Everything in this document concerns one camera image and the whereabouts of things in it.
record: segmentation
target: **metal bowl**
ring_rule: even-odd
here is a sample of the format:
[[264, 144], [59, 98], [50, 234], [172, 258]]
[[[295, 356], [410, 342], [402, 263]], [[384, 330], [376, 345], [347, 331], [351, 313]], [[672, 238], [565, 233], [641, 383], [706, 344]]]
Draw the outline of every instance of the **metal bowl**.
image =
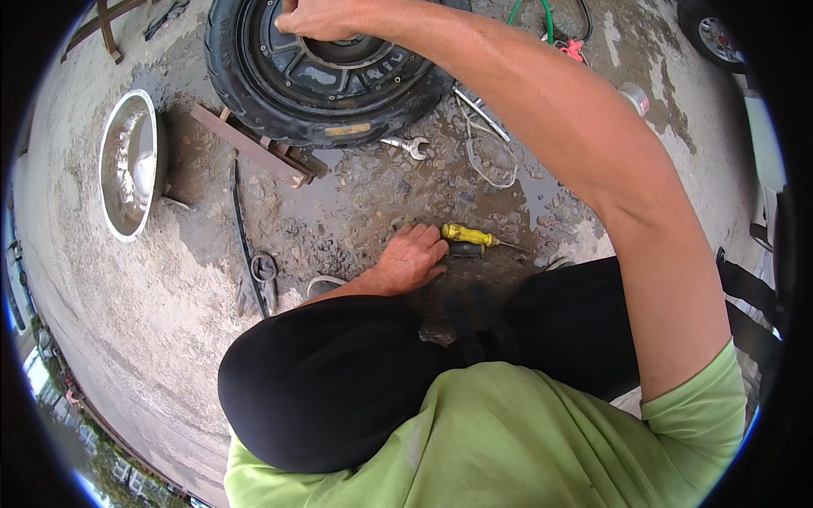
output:
[[107, 227], [130, 242], [141, 234], [167, 172], [166, 133], [150, 95], [127, 92], [113, 108], [99, 150], [99, 188]]

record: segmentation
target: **yellow screwdriver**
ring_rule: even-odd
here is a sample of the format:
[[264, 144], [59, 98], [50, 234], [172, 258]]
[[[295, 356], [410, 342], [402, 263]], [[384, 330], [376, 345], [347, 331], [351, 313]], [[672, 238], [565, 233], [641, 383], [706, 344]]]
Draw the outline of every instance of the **yellow screwdriver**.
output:
[[514, 247], [515, 249], [524, 250], [525, 252], [531, 252], [530, 250], [524, 249], [518, 245], [501, 241], [491, 233], [484, 233], [476, 229], [464, 228], [459, 224], [443, 224], [443, 228], [441, 229], [441, 235], [447, 240], [468, 241], [477, 245], [485, 245], [486, 247], [494, 247], [495, 245], [508, 245], [509, 247]]

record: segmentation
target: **light green shirt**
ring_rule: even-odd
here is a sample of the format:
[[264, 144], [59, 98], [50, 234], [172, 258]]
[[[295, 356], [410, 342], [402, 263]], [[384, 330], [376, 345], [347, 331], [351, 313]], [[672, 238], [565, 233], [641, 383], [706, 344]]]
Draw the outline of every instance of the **light green shirt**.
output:
[[643, 421], [508, 363], [435, 379], [420, 413], [369, 462], [286, 473], [233, 435], [232, 508], [280, 506], [695, 506], [737, 452], [746, 395], [731, 342]]

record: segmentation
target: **wrench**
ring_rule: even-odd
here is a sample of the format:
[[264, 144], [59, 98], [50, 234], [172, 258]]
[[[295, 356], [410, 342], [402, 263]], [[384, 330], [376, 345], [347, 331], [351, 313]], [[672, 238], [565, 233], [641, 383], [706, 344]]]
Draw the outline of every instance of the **wrench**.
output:
[[384, 137], [380, 140], [382, 143], [386, 143], [387, 145], [397, 146], [398, 148], [403, 148], [409, 155], [412, 156], [415, 160], [424, 160], [428, 157], [425, 152], [419, 150], [420, 145], [429, 143], [429, 140], [425, 137], [417, 137], [412, 141], [403, 140], [399, 137]]

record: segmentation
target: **hand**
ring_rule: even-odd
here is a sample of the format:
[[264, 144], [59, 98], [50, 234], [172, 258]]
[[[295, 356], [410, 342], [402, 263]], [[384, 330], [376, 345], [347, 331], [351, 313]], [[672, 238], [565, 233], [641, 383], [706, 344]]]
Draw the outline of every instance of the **hand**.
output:
[[274, 20], [283, 33], [296, 33], [317, 41], [340, 41], [354, 37], [354, 22], [374, 8], [369, 0], [283, 0]]
[[436, 263], [447, 252], [449, 244], [441, 240], [437, 226], [407, 225], [395, 233], [377, 265], [365, 275], [374, 277], [390, 296], [409, 293], [446, 271]]

